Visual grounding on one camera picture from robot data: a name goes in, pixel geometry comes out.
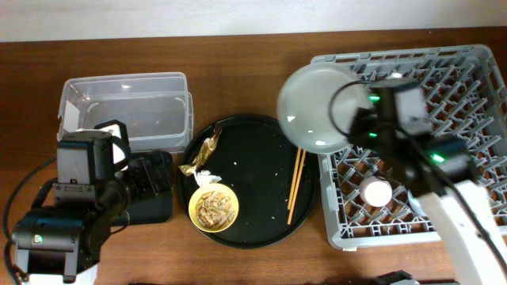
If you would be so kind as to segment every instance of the wooden chopstick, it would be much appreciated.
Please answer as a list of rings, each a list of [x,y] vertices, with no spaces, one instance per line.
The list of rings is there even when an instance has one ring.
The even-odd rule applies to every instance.
[[[295,179],[298,176],[298,166],[299,166],[299,157],[300,156],[301,156],[301,147],[298,147],[298,154],[295,156],[294,174],[292,174],[291,194],[289,194],[289,197],[288,197],[287,210],[291,210],[292,196],[294,195]]]
[[[294,206],[295,206],[295,198],[298,196],[299,182],[301,181],[301,173],[303,172],[304,158],[307,156],[307,151],[303,151],[303,155],[301,156],[301,162],[299,163],[298,169],[298,177],[295,181],[294,187],[294,196],[292,197],[291,211],[288,213],[288,221],[287,224],[290,225],[292,222],[292,214],[294,214]]]

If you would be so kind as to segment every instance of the green light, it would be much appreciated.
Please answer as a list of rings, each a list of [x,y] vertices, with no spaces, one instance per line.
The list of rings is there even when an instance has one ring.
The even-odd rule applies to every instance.
[[[378,96],[376,94],[370,94],[370,96],[368,98],[370,98],[370,100],[372,102],[377,102],[378,100],[380,100],[380,96]]]
[[[438,162],[438,163],[441,163],[441,162],[444,162],[445,161],[445,158],[442,158],[440,155],[438,154],[432,154],[431,155],[431,159],[433,159],[434,162]]]
[[[34,237],[33,237],[33,242],[34,243],[41,243],[42,242],[42,236],[39,235],[39,234],[36,234]]]

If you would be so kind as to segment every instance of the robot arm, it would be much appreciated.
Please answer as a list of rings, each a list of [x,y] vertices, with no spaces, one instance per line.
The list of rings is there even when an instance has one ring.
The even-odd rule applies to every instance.
[[[122,123],[113,123],[124,129]],[[13,232],[14,263],[24,282],[93,283],[112,222],[130,203],[172,188],[170,154],[130,155],[126,134],[122,137],[106,131],[79,131],[64,135],[59,142],[57,180],[42,187]],[[124,153],[117,163],[113,146]],[[55,204],[42,207],[51,186]]]
[[[358,110],[348,141],[374,150],[418,198],[461,284],[507,284],[507,248],[464,141],[431,135],[417,82],[387,79],[370,89],[379,99]]]

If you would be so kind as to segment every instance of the black cable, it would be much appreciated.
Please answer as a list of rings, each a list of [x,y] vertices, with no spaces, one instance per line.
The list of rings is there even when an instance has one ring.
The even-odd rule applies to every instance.
[[[25,183],[28,180],[30,180],[34,175],[36,175],[39,171],[41,171],[46,166],[50,165],[55,160],[56,160],[56,157],[47,160],[43,164],[37,166],[27,176],[25,176],[25,178],[23,178],[21,180],[21,182],[16,186],[16,188],[14,189],[14,191],[12,192],[12,194],[10,194],[10,197],[7,200],[6,208],[3,211],[3,233],[5,234],[5,236],[7,238],[7,243],[6,243],[6,247],[5,247],[5,250],[4,250],[4,261],[6,262],[7,271],[9,272],[10,277],[13,279],[13,281],[16,284],[21,284],[21,282],[19,281],[19,279],[16,276],[16,270],[15,270],[15,268],[14,268],[14,266],[12,264],[12,261],[10,259],[10,247],[13,244],[13,239],[12,239],[12,236],[11,236],[11,234],[9,232],[9,226],[7,225],[7,222],[9,221],[10,207],[13,204],[14,198],[16,198],[16,195],[19,193],[19,191],[21,190],[21,188],[23,188],[23,186],[25,185]]]
[[[46,197],[48,197],[49,192],[53,188],[53,184],[56,182],[58,182],[58,178],[54,177],[54,178],[46,181],[46,183],[44,183],[44,185],[42,185],[39,192],[37,193],[37,196],[33,200],[32,209],[42,207],[42,205],[44,204],[44,201],[46,200]]]
[[[432,170],[432,173],[435,174],[439,179],[441,179],[447,187],[449,187],[458,198],[459,204],[463,207],[465,212],[467,213],[468,218],[472,221],[472,223],[475,226],[475,229],[478,231],[478,233],[481,235],[484,242],[488,245],[488,247],[493,252],[493,255],[497,259],[498,263],[501,266],[501,269],[503,270],[504,274],[507,276],[507,261],[502,257],[500,250],[498,247],[494,244],[494,241],[491,239],[490,233],[488,230],[486,230],[480,221],[478,220],[477,216],[475,215],[474,211],[471,209],[470,205],[465,200],[465,197],[461,194],[461,192],[454,186],[454,183],[449,179],[449,177],[440,169],[435,163],[433,163],[429,156],[423,151],[419,143],[414,139],[414,137],[410,134],[408,134],[405,130],[403,130],[400,127],[396,128],[397,131],[402,132],[405,137],[410,141],[410,144],[414,147],[414,149],[417,151],[417,154],[423,159],[425,164]]]
[[[16,269],[13,266],[13,262],[10,259],[10,247],[12,246],[13,241],[7,241],[6,247],[3,251],[3,261],[6,264],[7,271],[10,274],[10,278],[14,281],[16,285],[21,285],[21,281],[16,276]]]
[[[340,87],[338,90],[336,90],[336,92],[333,94],[333,96],[330,99],[330,104],[329,104],[329,106],[327,108],[327,115],[329,116],[331,124],[333,125],[333,127],[340,134],[342,134],[343,136],[345,136],[347,139],[349,138],[349,134],[347,134],[344,131],[342,131],[339,128],[339,126],[336,124],[336,122],[334,121],[334,117],[333,117],[334,102],[336,101],[336,99],[340,95],[341,91],[343,91],[345,88],[350,87],[350,86],[354,86],[354,85],[358,85],[358,84],[370,84],[370,83],[373,83],[373,81],[369,81],[369,80],[357,80],[357,81],[354,81],[354,82],[349,82],[349,83],[343,85],[342,87]]]
[[[127,224],[125,226],[122,226],[118,230],[115,230],[111,233],[111,235],[118,234],[120,231],[127,229],[128,225],[130,224],[130,215],[127,211],[124,211],[124,213],[127,215]]]

